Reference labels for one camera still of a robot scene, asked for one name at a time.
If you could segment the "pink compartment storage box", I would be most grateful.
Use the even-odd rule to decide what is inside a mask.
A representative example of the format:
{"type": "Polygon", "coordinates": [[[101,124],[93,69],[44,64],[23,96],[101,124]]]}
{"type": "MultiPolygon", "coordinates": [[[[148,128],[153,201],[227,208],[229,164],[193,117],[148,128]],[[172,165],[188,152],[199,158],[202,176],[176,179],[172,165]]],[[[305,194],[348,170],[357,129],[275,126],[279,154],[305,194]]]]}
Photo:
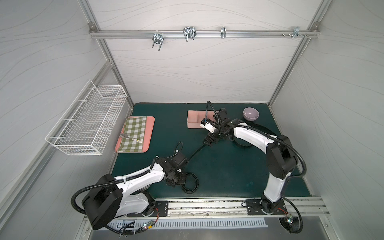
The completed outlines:
{"type": "Polygon", "coordinates": [[[206,117],[206,111],[188,111],[187,128],[188,129],[204,129],[201,126],[202,120],[206,117]]]}

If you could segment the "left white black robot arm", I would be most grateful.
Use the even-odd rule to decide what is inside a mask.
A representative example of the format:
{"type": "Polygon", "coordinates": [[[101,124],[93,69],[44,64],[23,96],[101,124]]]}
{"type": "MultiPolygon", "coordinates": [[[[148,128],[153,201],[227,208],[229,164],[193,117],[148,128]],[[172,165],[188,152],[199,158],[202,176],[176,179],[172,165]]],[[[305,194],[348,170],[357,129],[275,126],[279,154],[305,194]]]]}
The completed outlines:
{"type": "Polygon", "coordinates": [[[124,215],[149,215],[155,208],[155,200],[145,188],[162,181],[173,188],[184,185],[188,163],[189,159],[176,151],[169,157],[155,157],[151,165],[128,175],[106,174],[96,184],[76,191],[71,205],[88,217],[93,230],[108,229],[113,219],[124,215]]]}

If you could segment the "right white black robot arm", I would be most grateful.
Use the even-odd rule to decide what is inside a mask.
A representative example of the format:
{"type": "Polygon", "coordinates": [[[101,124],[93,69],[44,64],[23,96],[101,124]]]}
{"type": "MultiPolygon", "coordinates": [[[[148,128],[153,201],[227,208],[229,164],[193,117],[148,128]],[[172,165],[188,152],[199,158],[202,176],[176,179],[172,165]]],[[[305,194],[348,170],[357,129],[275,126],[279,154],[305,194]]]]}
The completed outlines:
{"type": "Polygon", "coordinates": [[[227,110],[205,110],[201,127],[208,130],[205,144],[211,145],[221,139],[237,138],[257,147],[266,154],[269,170],[267,186],[261,198],[262,211],[271,215],[283,199],[287,182],[302,178],[307,173],[303,157],[286,136],[265,133],[239,119],[228,118],[227,110]]]}

